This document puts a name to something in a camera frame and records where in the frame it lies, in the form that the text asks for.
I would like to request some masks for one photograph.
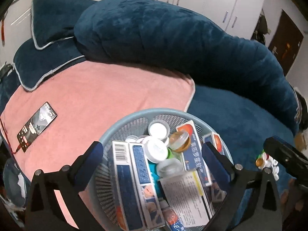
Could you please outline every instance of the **dark blue pillow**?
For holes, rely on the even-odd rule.
[[[17,50],[14,66],[20,84],[31,92],[50,76],[85,60],[73,38],[59,41],[44,50],[37,50],[30,38]]]
[[[102,0],[74,28],[78,48],[100,62],[140,62],[176,69],[205,85],[249,98],[298,131],[298,104],[274,55],[232,37],[208,18],[156,0]]]
[[[73,37],[81,13],[94,3],[93,0],[33,0],[31,29],[36,49]]]

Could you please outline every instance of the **smartphone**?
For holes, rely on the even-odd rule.
[[[24,152],[34,142],[34,140],[49,126],[57,117],[56,112],[52,109],[48,102],[27,121],[21,131],[17,134],[17,139]]]

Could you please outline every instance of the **light blue basket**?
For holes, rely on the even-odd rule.
[[[90,199],[93,204],[96,216],[100,218],[101,223],[107,231],[121,231],[118,226],[116,212],[114,209],[114,201],[109,180],[108,153],[113,140],[125,141],[128,136],[141,136],[147,134],[148,124],[154,119],[161,119],[170,126],[170,133],[176,131],[176,127],[193,120],[199,136],[215,132],[208,124],[199,118],[183,111],[169,108],[153,108],[138,111],[130,114],[113,126],[111,126],[100,138],[100,142],[104,146],[104,156],[102,163],[97,167],[89,182]],[[233,163],[230,152],[222,141],[224,154]],[[201,230],[203,227],[186,228],[187,231]]]

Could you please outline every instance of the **barcode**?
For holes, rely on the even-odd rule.
[[[127,149],[125,145],[121,144],[114,144],[114,150],[115,150],[115,160],[116,161],[128,161],[127,160]]]

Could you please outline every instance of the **metal screw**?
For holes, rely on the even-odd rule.
[[[235,164],[235,169],[236,170],[242,170],[243,169],[243,166],[241,164]]]
[[[35,171],[34,174],[35,174],[36,176],[39,176],[39,175],[41,174],[41,172],[42,172],[42,171],[41,171],[40,169],[38,169],[37,171]]]
[[[66,172],[66,171],[69,171],[69,169],[70,169],[70,165],[64,165],[61,170],[63,172]]]
[[[264,172],[266,172],[267,174],[270,174],[270,173],[272,172],[271,169],[268,168],[268,167],[265,167],[263,170],[264,170]]]

